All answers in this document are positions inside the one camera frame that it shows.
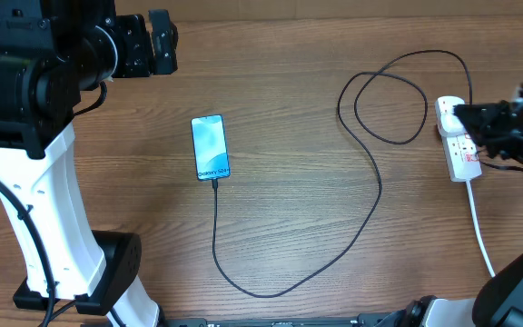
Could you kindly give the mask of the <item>Samsung Galaxy smartphone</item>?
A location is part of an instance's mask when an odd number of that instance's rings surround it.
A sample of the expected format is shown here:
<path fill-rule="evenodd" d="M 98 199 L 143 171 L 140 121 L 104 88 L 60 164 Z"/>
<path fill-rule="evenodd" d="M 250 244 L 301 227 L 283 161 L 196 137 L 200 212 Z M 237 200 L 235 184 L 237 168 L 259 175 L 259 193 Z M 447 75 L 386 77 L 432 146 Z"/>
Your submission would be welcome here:
<path fill-rule="evenodd" d="M 196 176 L 199 181 L 231 175 L 223 117 L 219 114 L 191 120 Z"/>

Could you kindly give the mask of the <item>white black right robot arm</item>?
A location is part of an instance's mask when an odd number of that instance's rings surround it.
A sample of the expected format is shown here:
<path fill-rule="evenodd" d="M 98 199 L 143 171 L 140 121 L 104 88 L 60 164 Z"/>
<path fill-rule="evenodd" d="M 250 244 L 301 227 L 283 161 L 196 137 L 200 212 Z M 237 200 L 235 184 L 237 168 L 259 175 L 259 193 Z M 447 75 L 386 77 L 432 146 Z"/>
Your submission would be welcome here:
<path fill-rule="evenodd" d="M 447 156 L 450 178 L 470 186 L 488 158 L 512 160 L 512 170 L 523 174 L 523 84 L 510 101 L 463 104 L 453 97 L 436 103 L 438 126 Z M 523 196 L 499 184 L 491 191 L 490 205 L 469 200 L 470 216 L 495 214 L 490 231 L 502 245 L 515 242 L 523 232 Z M 523 253 L 501 270 L 488 266 L 489 278 L 473 298 L 449 300 L 429 295 L 403 310 L 388 314 L 381 326 L 498 326 L 523 327 Z"/>

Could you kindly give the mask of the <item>white power strip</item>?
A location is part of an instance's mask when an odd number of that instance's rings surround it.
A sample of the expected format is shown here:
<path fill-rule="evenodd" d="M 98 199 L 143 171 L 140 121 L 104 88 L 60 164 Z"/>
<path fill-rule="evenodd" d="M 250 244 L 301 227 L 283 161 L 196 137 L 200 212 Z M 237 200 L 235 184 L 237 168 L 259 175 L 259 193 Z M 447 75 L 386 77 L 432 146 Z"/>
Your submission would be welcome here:
<path fill-rule="evenodd" d="M 464 104 L 457 96 L 441 96 L 435 102 L 437 125 L 439 113 L 447 112 L 454 114 L 454 107 Z M 452 182 L 465 183 L 481 176 L 481 167 L 477 155 L 477 147 L 467 133 L 454 137 L 442 137 L 444 153 L 446 155 L 449 177 Z"/>

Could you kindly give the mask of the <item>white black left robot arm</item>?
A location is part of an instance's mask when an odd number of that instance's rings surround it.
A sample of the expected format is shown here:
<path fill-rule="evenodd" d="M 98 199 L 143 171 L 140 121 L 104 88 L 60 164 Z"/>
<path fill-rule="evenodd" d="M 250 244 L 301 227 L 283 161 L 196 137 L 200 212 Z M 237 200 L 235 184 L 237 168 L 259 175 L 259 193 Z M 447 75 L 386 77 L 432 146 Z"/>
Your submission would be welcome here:
<path fill-rule="evenodd" d="M 171 74 L 169 13 L 118 15 L 112 1 L 0 0 L 0 199 L 24 256 L 16 307 L 44 323 L 69 308 L 111 326 L 164 326 L 143 287 L 136 233 L 90 227 L 74 164 L 85 91 Z"/>

